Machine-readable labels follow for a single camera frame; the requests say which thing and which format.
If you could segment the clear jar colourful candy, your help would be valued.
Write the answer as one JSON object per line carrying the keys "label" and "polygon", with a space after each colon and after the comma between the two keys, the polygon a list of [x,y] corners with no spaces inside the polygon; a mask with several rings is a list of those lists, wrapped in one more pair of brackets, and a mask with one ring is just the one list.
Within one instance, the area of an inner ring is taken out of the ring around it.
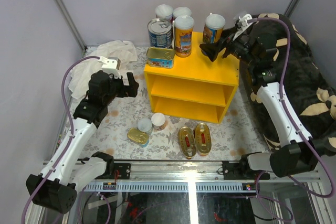
{"label": "clear jar colourful candy", "polygon": [[225,26],[225,18],[219,14],[210,14],[205,19],[203,30],[203,43],[213,44],[218,42]]}

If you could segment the grey lid small can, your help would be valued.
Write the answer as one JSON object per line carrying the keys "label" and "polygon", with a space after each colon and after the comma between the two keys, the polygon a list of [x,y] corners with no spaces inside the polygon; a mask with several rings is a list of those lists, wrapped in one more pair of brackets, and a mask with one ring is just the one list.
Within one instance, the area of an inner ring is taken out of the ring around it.
{"label": "grey lid small can", "polygon": [[142,119],[138,120],[137,128],[141,132],[144,132],[144,133],[150,135],[153,131],[152,121],[149,118],[142,118]]}

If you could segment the orange blue tall canister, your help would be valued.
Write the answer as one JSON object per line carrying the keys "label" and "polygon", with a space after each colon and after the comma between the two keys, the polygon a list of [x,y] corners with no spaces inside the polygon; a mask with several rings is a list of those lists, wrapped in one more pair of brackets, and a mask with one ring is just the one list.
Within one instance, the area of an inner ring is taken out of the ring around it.
{"label": "orange blue tall canister", "polygon": [[194,19],[189,15],[178,16],[174,21],[174,49],[179,57],[188,57],[192,51]]}

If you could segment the white lid small can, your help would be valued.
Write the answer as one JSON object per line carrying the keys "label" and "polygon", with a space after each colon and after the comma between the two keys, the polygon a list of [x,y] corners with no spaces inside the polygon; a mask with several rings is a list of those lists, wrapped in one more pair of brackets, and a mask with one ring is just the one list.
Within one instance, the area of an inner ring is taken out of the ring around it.
{"label": "white lid small can", "polygon": [[151,121],[155,130],[160,131],[166,127],[166,118],[162,113],[154,113],[151,117]]}

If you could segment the gold rectangular tin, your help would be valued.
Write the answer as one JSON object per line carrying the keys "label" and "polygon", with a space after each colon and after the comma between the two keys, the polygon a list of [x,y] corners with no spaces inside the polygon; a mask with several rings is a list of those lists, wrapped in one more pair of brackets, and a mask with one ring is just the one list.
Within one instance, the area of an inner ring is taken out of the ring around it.
{"label": "gold rectangular tin", "polygon": [[146,147],[149,143],[149,135],[137,128],[130,128],[127,137],[131,142],[138,144],[141,147]]}
{"label": "gold rectangular tin", "polygon": [[147,64],[151,67],[171,69],[174,66],[175,51],[170,48],[150,47],[146,57]]}

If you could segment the white red snack canister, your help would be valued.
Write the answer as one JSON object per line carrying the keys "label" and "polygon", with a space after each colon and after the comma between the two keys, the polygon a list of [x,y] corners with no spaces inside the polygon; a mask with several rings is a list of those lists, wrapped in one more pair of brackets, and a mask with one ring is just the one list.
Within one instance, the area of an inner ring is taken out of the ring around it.
{"label": "white red snack canister", "polygon": [[175,20],[179,16],[191,16],[192,11],[188,7],[177,7],[173,10],[173,19]]}

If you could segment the blue labelled gold-top can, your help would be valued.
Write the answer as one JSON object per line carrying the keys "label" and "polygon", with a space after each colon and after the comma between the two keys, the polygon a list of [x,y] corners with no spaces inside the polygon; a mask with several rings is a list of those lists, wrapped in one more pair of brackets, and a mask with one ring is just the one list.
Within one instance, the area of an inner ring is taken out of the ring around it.
{"label": "blue labelled gold-top can", "polygon": [[149,42],[151,47],[172,47],[172,23],[165,18],[155,18],[148,25]]}

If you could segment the white orange snack canister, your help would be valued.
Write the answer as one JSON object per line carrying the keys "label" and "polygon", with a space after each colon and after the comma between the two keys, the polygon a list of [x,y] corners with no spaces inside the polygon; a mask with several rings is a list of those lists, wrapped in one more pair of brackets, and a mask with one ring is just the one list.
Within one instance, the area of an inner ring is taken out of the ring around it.
{"label": "white orange snack canister", "polygon": [[156,18],[164,18],[172,22],[173,7],[167,4],[161,4],[155,8]]}

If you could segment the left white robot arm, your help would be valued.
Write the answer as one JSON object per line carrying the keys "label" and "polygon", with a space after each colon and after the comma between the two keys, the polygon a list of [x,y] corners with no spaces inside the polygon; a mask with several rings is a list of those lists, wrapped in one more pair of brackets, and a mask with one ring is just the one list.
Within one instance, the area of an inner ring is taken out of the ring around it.
{"label": "left white robot arm", "polygon": [[39,175],[29,175],[26,187],[30,202],[65,214],[70,211],[81,192],[97,177],[109,179],[115,175],[113,156],[95,152],[82,168],[73,168],[88,140],[98,129],[115,98],[135,98],[139,84],[133,73],[127,72],[128,84],[102,70],[94,73],[88,90],[73,114],[65,139]]}

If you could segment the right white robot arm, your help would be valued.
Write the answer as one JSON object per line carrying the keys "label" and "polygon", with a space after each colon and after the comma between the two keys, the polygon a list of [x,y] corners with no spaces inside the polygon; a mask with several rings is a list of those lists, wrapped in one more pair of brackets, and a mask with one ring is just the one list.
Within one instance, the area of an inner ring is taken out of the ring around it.
{"label": "right white robot arm", "polygon": [[313,151],[323,149],[321,144],[313,142],[312,135],[291,106],[284,87],[277,81],[271,65],[277,52],[276,43],[273,35],[265,33],[255,39],[248,35],[238,38],[229,35],[216,43],[200,45],[210,61],[215,61],[223,50],[224,58],[232,54],[247,65],[247,77],[275,126],[280,150],[244,155],[239,162],[239,172],[245,179],[253,178],[262,170],[278,177],[310,172],[318,163]]}

